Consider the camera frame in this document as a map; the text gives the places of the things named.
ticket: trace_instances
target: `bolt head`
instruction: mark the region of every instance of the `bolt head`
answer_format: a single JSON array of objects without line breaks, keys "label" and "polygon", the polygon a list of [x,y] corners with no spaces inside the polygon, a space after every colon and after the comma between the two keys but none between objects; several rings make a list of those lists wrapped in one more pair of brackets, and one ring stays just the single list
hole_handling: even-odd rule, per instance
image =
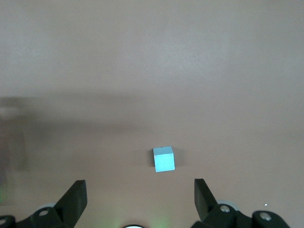
[{"label": "bolt head", "polygon": [[229,213],[230,212],[229,207],[226,206],[226,205],[220,206],[220,210],[223,211],[223,212],[225,212],[225,213]]},{"label": "bolt head", "polygon": [[266,221],[270,221],[272,219],[271,216],[266,212],[261,212],[260,217]]}]

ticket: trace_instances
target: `cube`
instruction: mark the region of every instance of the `cube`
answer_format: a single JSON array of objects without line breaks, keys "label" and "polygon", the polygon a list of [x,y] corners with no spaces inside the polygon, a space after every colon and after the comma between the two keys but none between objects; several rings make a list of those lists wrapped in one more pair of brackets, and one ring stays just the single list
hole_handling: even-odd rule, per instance
[{"label": "cube", "polygon": [[155,171],[175,170],[173,149],[170,146],[153,148]]}]

